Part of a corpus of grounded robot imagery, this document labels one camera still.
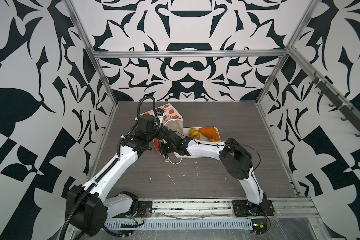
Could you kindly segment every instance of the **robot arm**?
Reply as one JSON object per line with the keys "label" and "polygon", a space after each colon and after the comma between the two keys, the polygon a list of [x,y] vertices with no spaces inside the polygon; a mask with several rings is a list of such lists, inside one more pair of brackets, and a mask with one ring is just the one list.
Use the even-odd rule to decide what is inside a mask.
{"label": "robot arm", "polygon": [[[249,212],[257,215],[257,212],[261,211],[261,203],[266,196],[254,176],[251,155],[238,142],[231,138],[219,143],[196,141],[189,137],[182,139],[175,132],[161,126],[160,121],[154,116],[143,115],[138,119],[134,132],[122,141],[120,156],[116,154],[91,180],[82,186],[73,186],[68,191],[66,215],[77,199],[91,185],[95,185],[73,215],[72,225],[93,236],[107,219],[121,213],[126,215],[135,213],[137,196],[122,192],[110,199],[106,197],[127,168],[145,150],[151,150],[149,142],[154,138],[164,140],[159,145],[160,153],[163,155],[177,152],[180,155],[206,156],[221,160],[228,173],[240,181],[247,196]],[[116,161],[114,166],[107,171],[114,161]]]}

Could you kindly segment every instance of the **white plate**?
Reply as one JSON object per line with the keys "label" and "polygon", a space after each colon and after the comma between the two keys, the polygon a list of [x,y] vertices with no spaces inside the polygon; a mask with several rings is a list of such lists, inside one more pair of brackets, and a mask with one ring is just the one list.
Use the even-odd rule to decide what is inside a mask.
{"label": "white plate", "polygon": [[[194,128],[194,129],[196,129],[197,131],[199,130],[199,128],[202,128],[202,127],[184,127],[183,128],[183,132],[182,132],[182,134],[184,135],[184,136],[189,136],[189,130],[191,129],[191,128]],[[216,129],[216,131],[217,131],[217,135],[219,136],[219,138],[220,138],[220,134],[219,134],[219,130],[216,128],[216,127],[213,127],[214,129]],[[200,139],[199,139],[200,141],[209,141],[209,139],[207,138],[207,137],[205,137],[203,134],[201,134],[200,133]],[[184,156],[181,156],[181,155],[179,155],[177,152],[175,152],[175,157],[177,157],[177,158],[199,158],[199,157],[206,157],[206,156],[187,156],[187,155],[184,155]]]}

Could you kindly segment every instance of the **wood grain surface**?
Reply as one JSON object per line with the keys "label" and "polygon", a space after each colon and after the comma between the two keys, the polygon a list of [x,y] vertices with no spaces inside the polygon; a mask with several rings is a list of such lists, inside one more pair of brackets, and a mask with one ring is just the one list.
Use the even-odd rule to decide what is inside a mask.
{"label": "wood grain surface", "polygon": [[[99,171],[116,153],[120,136],[133,126],[137,102],[120,102],[98,164]],[[268,197],[295,196],[280,159],[272,145],[254,102],[173,102],[184,119],[184,127],[217,127],[221,140],[234,138],[256,149],[261,164],[255,170],[259,185]],[[142,105],[140,112],[152,109],[152,102]],[[259,157],[252,155],[254,166]],[[176,163],[178,158],[170,155]],[[211,158],[183,159],[178,165],[165,162],[155,149],[145,151],[125,171],[108,197],[130,191],[139,198],[239,198],[245,192],[238,180],[231,177],[221,161]]]}

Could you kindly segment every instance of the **black and white wallpaper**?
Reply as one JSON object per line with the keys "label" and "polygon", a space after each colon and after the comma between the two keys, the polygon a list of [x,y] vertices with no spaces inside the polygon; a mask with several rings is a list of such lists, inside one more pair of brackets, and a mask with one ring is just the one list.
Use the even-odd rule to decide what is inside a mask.
{"label": "black and white wallpaper", "polygon": [[0,239],[48,239],[112,102],[60,0],[0,0]]}
{"label": "black and white wallpaper", "polygon": [[295,47],[360,111],[360,0],[323,0]]}
{"label": "black and white wallpaper", "polygon": [[278,57],[108,58],[100,64],[118,101],[256,100]]}
{"label": "black and white wallpaper", "polygon": [[283,49],[309,0],[73,2],[95,50],[151,51]]}
{"label": "black and white wallpaper", "polygon": [[[360,110],[360,0],[323,0],[296,46]],[[289,58],[261,106],[332,236],[360,239],[360,137],[309,82]]]}

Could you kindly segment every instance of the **orange toy food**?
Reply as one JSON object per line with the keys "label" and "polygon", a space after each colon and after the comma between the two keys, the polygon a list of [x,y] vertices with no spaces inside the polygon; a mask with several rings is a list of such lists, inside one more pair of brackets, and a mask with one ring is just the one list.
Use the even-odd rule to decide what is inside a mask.
{"label": "orange toy food", "polygon": [[202,127],[199,128],[199,132],[208,139],[214,139],[216,142],[220,142],[219,134],[214,127]]}
{"label": "orange toy food", "polygon": [[200,140],[200,133],[195,128],[189,130],[189,136]]}

